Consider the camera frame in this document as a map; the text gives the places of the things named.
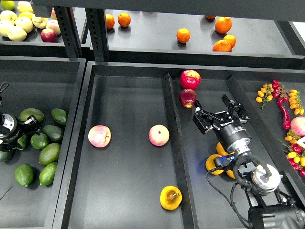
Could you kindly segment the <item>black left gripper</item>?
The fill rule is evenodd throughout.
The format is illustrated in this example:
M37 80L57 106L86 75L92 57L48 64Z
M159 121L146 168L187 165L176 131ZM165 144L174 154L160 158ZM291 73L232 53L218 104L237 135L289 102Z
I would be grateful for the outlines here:
M23 123L17 121L13 130L10 133L10 142L5 142L0 140L0 150L1 151L14 151L17 149L17 140L26 134L35 134L40 131L40 122L34 116L30 115L26 121Z

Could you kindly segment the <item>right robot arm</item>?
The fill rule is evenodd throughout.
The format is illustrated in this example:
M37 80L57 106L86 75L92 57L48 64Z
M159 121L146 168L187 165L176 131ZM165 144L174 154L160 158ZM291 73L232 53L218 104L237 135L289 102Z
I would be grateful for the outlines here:
M193 121L202 134L214 131L221 146L228 153L212 160L216 171L231 170L237 185L245 191L249 203L248 220L238 214L247 229L303 229L305 211L295 200L279 189L283 175L272 165L254 155L248 147L251 138L244 127L249 119L241 103L230 100L225 94L222 101L226 111L211 113L195 101Z

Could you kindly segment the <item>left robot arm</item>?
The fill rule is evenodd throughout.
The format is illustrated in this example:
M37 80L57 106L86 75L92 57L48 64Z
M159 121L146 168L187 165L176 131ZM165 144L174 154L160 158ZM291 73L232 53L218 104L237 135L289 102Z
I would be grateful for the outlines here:
M25 121L21 121L12 114L0 114L0 150L9 152L23 150L23 143L18 140L26 135L39 132L41 123L34 115L30 115Z

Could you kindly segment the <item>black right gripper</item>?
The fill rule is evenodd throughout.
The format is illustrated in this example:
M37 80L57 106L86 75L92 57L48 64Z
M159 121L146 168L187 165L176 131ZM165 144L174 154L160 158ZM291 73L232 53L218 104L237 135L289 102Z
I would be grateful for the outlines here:
M214 130L227 153L249 153L248 144L251 138L243 125L249 120L248 113L241 103L230 100L225 94L222 95L221 100L228 108L226 112L208 112L196 100L193 122L203 135Z

